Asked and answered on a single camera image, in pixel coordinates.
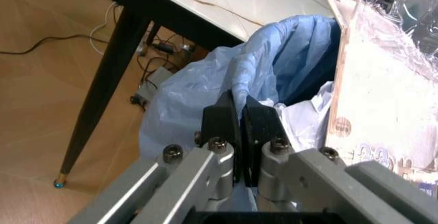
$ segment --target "blue plastic bag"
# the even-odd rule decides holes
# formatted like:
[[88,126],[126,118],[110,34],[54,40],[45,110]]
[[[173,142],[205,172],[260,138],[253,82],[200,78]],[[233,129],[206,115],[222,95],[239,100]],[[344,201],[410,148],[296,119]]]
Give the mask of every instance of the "blue plastic bag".
[[140,129],[142,157],[169,144],[188,151],[206,106],[231,89],[240,115],[247,95],[291,104],[334,76],[340,29],[332,18],[294,16],[257,30],[246,43],[218,47],[160,85]]

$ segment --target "sticker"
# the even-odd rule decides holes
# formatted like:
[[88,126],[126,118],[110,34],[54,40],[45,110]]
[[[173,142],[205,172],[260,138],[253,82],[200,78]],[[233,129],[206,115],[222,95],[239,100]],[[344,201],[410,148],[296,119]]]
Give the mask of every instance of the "sticker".
[[334,133],[338,137],[347,137],[351,133],[351,123],[344,117],[338,117],[334,120]]

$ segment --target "metal linkage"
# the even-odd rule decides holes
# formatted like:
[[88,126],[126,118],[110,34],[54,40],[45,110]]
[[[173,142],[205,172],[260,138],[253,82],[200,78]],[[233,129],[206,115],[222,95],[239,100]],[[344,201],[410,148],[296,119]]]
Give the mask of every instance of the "metal linkage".
[[208,144],[203,146],[204,149],[213,151],[218,160],[218,171],[220,174],[215,191],[211,199],[220,200],[231,195],[233,190],[233,146],[228,144],[224,139],[213,138]]
[[302,210],[337,213],[347,223],[411,223],[316,149],[289,155],[276,176]]
[[131,223],[181,223],[191,208],[204,209],[220,177],[217,168],[213,152],[194,148]]
[[158,163],[138,159],[69,223],[127,223],[166,177]]

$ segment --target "blue foot cap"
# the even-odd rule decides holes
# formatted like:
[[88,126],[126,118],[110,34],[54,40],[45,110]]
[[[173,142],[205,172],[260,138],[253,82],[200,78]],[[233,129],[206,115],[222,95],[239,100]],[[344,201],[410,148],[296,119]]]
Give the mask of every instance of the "blue foot cap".
[[62,174],[60,173],[58,175],[58,178],[56,178],[56,180],[53,182],[53,185],[55,186],[55,188],[63,188],[65,185],[67,179],[67,174]]
[[53,182],[53,185],[55,186],[55,188],[63,188],[64,187],[64,183],[58,183],[56,182],[56,180]]

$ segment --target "black cable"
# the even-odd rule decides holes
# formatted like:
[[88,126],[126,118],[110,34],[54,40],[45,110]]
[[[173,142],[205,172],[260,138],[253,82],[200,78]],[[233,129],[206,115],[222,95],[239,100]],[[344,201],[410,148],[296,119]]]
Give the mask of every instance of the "black cable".
[[33,45],[31,48],[29,48],[26,51],[22,51],[22,52],[9,52],[9,51],[0,51],[0,54],[6,54],[6,55],[25,55],[33,50],[35,50],[37,47],[48,43],[48,42],[53,42],[53,41],[57,41],[57,40],[66,40],[66,39],[71,39],[71,38],[90,38],[92,40],[95,40],[97,42],[101,42],[101,43],[108,43],[107,41],[103,40],[103,39],[99,39],[99,38],[95,38],[95,37],[90,37],[88,35],[84,35],[84,34],[75,34],[72,36],[67,36],[67,37],[55,37],[55,36],[49,36],[49,37],[45,37],[41,40],[39,40],[37,43],[35,43],[35,45]]
[[146,81],[147,82],[149,82],[149,83],[151,83],[154,87],[155,87],[155,89],[157,89],[158,90],[158,87],[156,86],[156,84],[155,83],[153,83],[151,80],[149,80],[149,79],[146,79]]
[[163,57],[159,57],[159,56],[156,56],[156,57],[153,57],[153,58],[149,59],[148,64],[146,64],[146,67],[145,67],[145,69],[144,69],[144,71],[143,71],[142,78],[140,79],[141,83],[142,83],[143,81],[145,81],[145,80],[147,79],[147,77],[149,77],[149,76],[154,72],[154,71],[151,71],[151,72],[149,72],[148,75],[146,76],[146,73],[148,72],[148,69],[149,69],[149,66],[150,66],[151,62],[153,62],[153,61],[156,60],[156,59],[162,59],[162,60],[164,60],[164,61],[168,61],[168,60],[169,60],[169,56],[167,56],[167,59],[165,59],[165,58],[163,58]]
[[140,68],[144,70],[145,68],[143,68],[142,64],[140,63],[140,59],[139,58],[140,58],[140,54],[137,54],[137,63],[140,66]]

